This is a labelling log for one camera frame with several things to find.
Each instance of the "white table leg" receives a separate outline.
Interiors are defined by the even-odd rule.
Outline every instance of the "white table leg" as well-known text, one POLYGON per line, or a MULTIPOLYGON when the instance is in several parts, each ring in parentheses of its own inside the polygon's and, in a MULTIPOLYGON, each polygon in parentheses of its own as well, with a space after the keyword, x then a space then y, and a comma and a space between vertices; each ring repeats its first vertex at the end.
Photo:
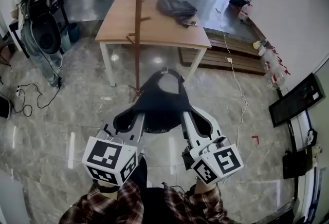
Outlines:
POLYGON ((108 55, 108 50, 106 48, 106 44, 104 42, 100 42, 99 46, 101 47, 102 55, 103 55, 103 60, 105 63, 105 68, 106 68, 106 73, 109 79, 109 84, 111 87, 115 87, 115 80, 114 80, 114 75, 112 71, 112 65, 111 65, 111 60, 108 55))
POLYGON ((190 72, 189 75, 187 76, 185 82, 189 82, 190 79, 192 78, 193 74, 195 73, 196 68, 198 67, 200 61, 202 60, 202 57, 205 55, 207 48, 203 48, 203 49, 199 49, 198 48, 198 52, 192 62, 191 68, 190 68, 190 72))

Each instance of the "trash can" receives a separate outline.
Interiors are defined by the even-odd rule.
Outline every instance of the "trash can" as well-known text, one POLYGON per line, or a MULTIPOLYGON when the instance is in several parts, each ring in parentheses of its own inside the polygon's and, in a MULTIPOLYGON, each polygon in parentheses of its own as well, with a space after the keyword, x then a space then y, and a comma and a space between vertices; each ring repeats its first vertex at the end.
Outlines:
POLYGON ((67 28, 62 32, 62 49, 68 51, 71 48, 70 37, 67 28))
POLYGON ((79 40, 79 27, 77 23, 71 23, 68 25, 68 35, 72 43, 79 40))

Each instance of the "wooden stairs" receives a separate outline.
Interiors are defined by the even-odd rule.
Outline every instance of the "wooden stairs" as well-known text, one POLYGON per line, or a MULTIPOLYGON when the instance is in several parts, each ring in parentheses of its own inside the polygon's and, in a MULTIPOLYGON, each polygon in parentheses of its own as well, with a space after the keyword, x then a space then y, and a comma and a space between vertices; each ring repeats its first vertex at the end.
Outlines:
MULTIPOLYGON (((229 52, 225 46, 223 36, 207 33, 211 49, 207 49, 199 67, 208 69, 220 69, 232 71, 231 63, 226 58, 229 52)), ((258 51, 251 43, 226 38, 226 44, 231 51, 233 68, 236 72, 245 72, 257 75, 264 75, 265 69, 260 61, 258 51)), ((179 60, 182 66, 191 66, 197 50, 178 48, 179 60)))

